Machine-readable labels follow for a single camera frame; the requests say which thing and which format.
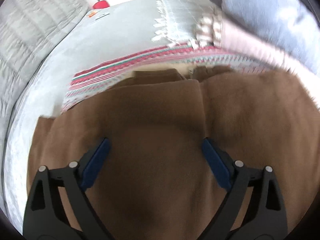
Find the grey fringed throw blanket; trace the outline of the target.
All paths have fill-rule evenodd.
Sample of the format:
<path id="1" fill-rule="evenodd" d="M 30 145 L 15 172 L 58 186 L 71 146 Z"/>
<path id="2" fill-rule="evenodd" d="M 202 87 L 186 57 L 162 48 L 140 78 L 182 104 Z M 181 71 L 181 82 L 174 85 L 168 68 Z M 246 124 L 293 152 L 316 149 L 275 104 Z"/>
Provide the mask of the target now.
<path id="1" fill-rule="evenodd" d="M 196 25 L 203 15 L 212 14 L 216 5 L 210 0 L 159 0 L 160 16 L 155 19 L 153 42 L 166 40 L 178 44 L 194 40 Z"/>

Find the brown corduroy fur-collar coat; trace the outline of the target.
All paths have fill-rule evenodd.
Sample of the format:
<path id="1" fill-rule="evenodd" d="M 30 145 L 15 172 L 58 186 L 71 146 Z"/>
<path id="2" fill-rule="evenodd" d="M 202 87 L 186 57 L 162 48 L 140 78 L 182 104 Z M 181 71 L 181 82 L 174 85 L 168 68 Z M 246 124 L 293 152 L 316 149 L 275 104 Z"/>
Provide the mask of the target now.
<path id="1" fill-rule="evenodd" d="M 106 137 L 111 152 L 87 196 L 116 239 L 196 239 L 225 191 L 201 152 L 210 138 L 233 159 L 273 167 L 293 230 L 319 192 L 319 111 L 296 76 L 227 67 L 137 72 L 57 118 L 39 118 L 27 187 Z"/>

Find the grey quilted headboard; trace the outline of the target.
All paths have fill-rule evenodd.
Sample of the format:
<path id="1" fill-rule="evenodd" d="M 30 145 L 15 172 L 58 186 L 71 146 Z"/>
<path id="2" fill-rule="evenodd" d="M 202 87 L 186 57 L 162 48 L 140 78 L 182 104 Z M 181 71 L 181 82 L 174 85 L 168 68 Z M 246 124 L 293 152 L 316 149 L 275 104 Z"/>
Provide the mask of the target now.
<path id="1" fill-rule="evenodd" d="M 48 54 L 88 11 L 85 0 L 5 0 L 1 5 L 1 122 Z"/>

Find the patterned nordic knit blanket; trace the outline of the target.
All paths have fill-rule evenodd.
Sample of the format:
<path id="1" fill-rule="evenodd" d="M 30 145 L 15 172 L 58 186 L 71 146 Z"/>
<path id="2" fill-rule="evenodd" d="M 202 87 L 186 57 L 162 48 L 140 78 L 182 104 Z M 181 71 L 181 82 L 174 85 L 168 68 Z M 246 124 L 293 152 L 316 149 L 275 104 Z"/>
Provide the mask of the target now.
<path id="1" fill-rule="evenodd" d="M 227 65 L 242 73 L 262 73 L 274 68 L 254 58 L 214 46 L 194 49 L 190 44 L 183 43 L 173 47 L 156 47 L 106 61 L 75 73 L 63 100 L 61 112 L 107 90 L 138 68 L 146 67 L 150 71 L 156 64 L 187 64 L 187 72 L 191 72 L 193 65 Z"/>

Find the grey bed sheet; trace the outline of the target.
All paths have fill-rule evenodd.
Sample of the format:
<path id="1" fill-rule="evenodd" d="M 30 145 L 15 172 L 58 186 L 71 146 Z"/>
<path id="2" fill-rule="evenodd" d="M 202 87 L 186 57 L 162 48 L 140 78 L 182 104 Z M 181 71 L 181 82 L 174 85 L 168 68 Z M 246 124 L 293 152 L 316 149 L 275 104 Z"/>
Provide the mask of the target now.
<path id="1" fill-rule="evenodd" d="M 159 0 L 134 0 L 81 22 L 53 49 L 14 107 L 4 143 L 3 182 L 7 217 L 22 231 L 27 201 L 28 156 L 37 120 L 56 117 L 73 75 L 103 62 L 160 47 L 153 42 Z M 99 20 L 98 16 L 109 14 Z"/>

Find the red object on bed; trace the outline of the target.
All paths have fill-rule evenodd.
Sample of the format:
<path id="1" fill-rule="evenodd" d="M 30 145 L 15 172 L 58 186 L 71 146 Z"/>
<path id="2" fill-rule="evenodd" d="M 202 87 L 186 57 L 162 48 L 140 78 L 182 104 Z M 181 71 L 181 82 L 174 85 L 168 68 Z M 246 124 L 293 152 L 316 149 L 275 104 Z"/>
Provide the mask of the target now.
<path id="1" fill-rule="evenodd" d="M 110 5 L 106 0 L 98 1 L 93 5 L 93 9 L 105 9 L 108 7 L 110 7 Z"/>

